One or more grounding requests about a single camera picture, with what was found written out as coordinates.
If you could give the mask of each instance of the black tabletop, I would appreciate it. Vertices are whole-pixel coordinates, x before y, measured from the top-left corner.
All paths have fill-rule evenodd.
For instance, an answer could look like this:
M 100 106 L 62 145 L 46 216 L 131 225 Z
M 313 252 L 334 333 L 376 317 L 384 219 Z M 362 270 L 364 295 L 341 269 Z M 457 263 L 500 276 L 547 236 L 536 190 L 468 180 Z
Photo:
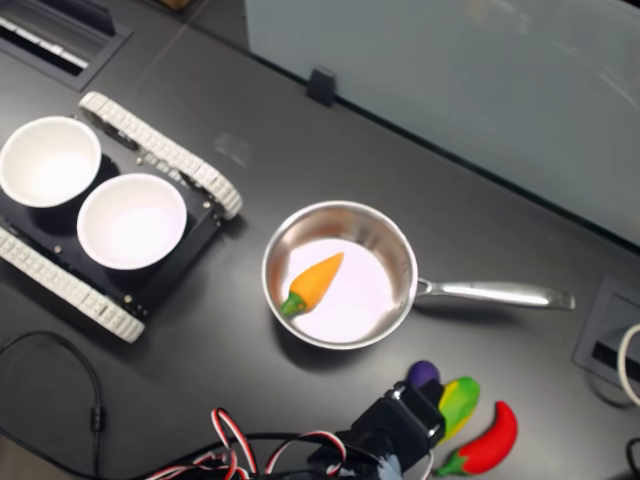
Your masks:
M 214 406 L 246 431 L 347 427 L 413 362 L 429 359 L 445 380 L 470 375 L 482 388 L 476 415 L 438 448 L 440 459 L 478 435 L 505 400 L 519 439 L 487 478 L 618 478 L 638 411 L 602 403 L 571 357 L 603 277 L 640 287 L 637 256 L 343 107 L 310 101 L 289 79 L 156 9 L 112 3 L 135 33 L 89 89 L 210 161 L 245 205 L 134 345 L 72 327 L 40 305 L 39 288 L 0 265 L 0 336 L 56 331 L 95 362 L 110 413 L 106 475 L 139 474 L 215 440 Z M 0 141 L 28 120 L 76 112 L 80 99 L 4 55 L 0 92 Z M 220 138 L 241 145 L 241 158 L 221 152 Z M 104 137 L 103 145 L 118 148 Z M 342 354 L 307 347 L 270 314 L 260 263 L 288 215 L 329 199 L 394 219 L 426 278 L 548 285 L 574 292 L 578 307 L 422 301 L 377 345 Z M 88 470 L 82 371 L 37 343 L 3 362 L 3 424 Z

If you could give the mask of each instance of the wire bundle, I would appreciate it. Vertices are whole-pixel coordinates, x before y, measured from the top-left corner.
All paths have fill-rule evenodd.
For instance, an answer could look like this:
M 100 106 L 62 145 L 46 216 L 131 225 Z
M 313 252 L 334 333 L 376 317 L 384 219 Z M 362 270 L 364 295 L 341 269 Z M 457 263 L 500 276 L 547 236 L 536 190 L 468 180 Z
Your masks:
M 211 411 L 211 423 L 213 424 L 218 437 L 220 437 L 220 441 L 222 442 L 222 446 L 226 449 L 225 454 L 222 455 L 214 455 L 213 452 L 206 452 L 203 455 L 200 455 L 193 461 L 193 465 L 175 465 L 172 467 L 167 467 L 162 469 L 161 471 L 147 477 L 146 480 L 169 480 L 171 478 L 179 477 L 182 473 L 192 470 L 194 468 L 200 468 L 204 470 L 226 470 L 225 476 L 223 480 L 231 480 L 236 473 L 240 476 L 241 480 L 250 480 L 253 476 L 259 476 L 260 470 L 258 468 L 258 463 L 256 461 L 256 456 L 251 448 L 250 443 L 247 440 L 247 437 L 242 433 L 238 425 L 233 421 L 231 416 L 222 408 L 214 408 Z M 247 460 L 247 464 L 249 466 L 248 471 L 244 468 L 238 466 L 238 457 L 236 452 L 231 447 L 231 442 L 227 438 L 224 427 L 227 427 L 231 433 L 233 434 L 235 441 L 238 442 L 242 451 L 244 452 L 244 456 Z M 342 465 L 347 460 L 347 447 L 344 445 L 342 440 L 340 440 L 336 435 L 330 432 L 325 432 L 323 430 L 314 430 L 312 432 L 303 433 L 298 436 L 294 436 L 288 440 L 285 440 L 276 450 L 271 454 L 269 460 L 267 461 L 267 465 L 265 467 L 264 473 L 266 475 L 270 475 L 273 473 L 273 469 L 275 468 L 276 462 L 280 455 L 289 447 L 292 443 L 300 440 L 309 439 L 312 437 L 320 437 L 322 439 L 328 440 L 332 443 L 340 452 L 341 461 L 337 465 L 332 465 L 327 469 L 327 476 L 333 477 L 338 474 Z M 203 463 L 209 460 L 219 460 L 225 463 L 224 465 L 217 467 L 209 467 L 203 465 Z

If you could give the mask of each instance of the white paper bowl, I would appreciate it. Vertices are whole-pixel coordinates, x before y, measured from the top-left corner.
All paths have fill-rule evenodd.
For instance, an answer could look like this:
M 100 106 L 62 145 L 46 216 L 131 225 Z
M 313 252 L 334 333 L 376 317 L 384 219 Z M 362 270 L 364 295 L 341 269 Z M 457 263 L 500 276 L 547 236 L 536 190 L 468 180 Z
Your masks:
M 187 207 L 173 185 L 153 175 L 122 175 L 87 197 L 78 215 L 78 239 L 97 263 L 137 270 L 166 257 L 186 225 Z
M 98 137 L 84 123 L 40 118 L 16 130 L 0 151 L 0 188 L 28 207 L 55 207 L 91 185 L 100 159 Z

